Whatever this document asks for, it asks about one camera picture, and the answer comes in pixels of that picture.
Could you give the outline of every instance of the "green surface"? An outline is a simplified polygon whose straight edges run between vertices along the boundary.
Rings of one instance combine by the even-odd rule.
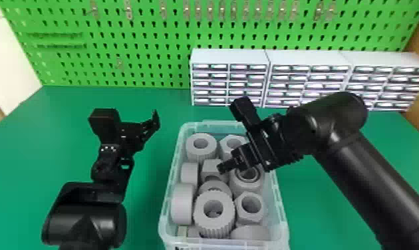
[[[96,107],[117,108],[123,120],[134,122],[157,108],[162,122],[134,157],[124,201],[128,233],[121,249],[163,248],[157,225],[180,126],[232,119],[226,107],[190,106],[187,90],[42,88],[0,122],[0,249],[49,248],[41,243],[41,228],[61,186],[90,180],[99,144],[87,118]],[[259,109],[261,117],[276,111]],[[419,133],[395,112],[370,113],[362,131],[419,191]],[[277,173],[293,250],[379,249],[311,157]]]
[[[131,21],[117,0],[0,0],[0,7],[41,82],[67,86],[189,88],[192,48],[401,51],[419,22],[419,0],[336,0],[332,21],[326,0],[314,21],[320,1],[129,0]]]

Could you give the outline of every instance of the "green table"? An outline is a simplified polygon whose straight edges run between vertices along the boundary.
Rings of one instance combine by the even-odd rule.
[[[99,141],[87,118],[97,107],[117,108],[123,120],[133,122],[148,119],[156,108],[162,121],[160,131],[134,157],[121,249],[163,248],[158,216],[180,126],[232,120],[228,108],[190,106],[186,90],[42,88],[0,122],[0,249],[49,249],[41,243],[41,227],[61,186],[90,180]],[[259,114],[276,111],[260,109]],[[395,112],[372,112],[362,131],[419,192],[419,133]],[[379,249],[311,157],[277,173],[292,249]]]

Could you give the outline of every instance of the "gray hexagonal nut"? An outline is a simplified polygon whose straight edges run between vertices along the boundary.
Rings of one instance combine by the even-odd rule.
[[[237,225],[260,224],[267,210],[262,197],[251,192],[243,192],[234,201],[234,205],[237,212]]]
[[[227,135],[224,139],[219,141],[219,156],[223,161],[231,159],[231,151],[242,144],[246,144],[247,139],[243,136],[236,136],[234,134]]]
[[[220,159],[206,159],[202,167],[202,172],[200,173],[200,179],[202,183],[210,180],[218,180],[221,182],[228,183],[228,173],[220,174],[217,170],[217,165],[221,163]]]

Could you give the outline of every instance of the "white wall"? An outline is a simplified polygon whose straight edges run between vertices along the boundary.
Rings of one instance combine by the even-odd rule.
[[[8,115],[40,87],[39,79],[0,12],[0,109]]]

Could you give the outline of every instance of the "cylinder hole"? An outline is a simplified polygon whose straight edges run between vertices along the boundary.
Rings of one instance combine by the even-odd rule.
[[[207,201],[204,205],[204,213],[209,218],[217,218],[223,212],[222,202],[216,201],[214,199]]]
[[[194,141],[194,147],[202,149],[208,147],[208,141],[203,138],[198,138]]]

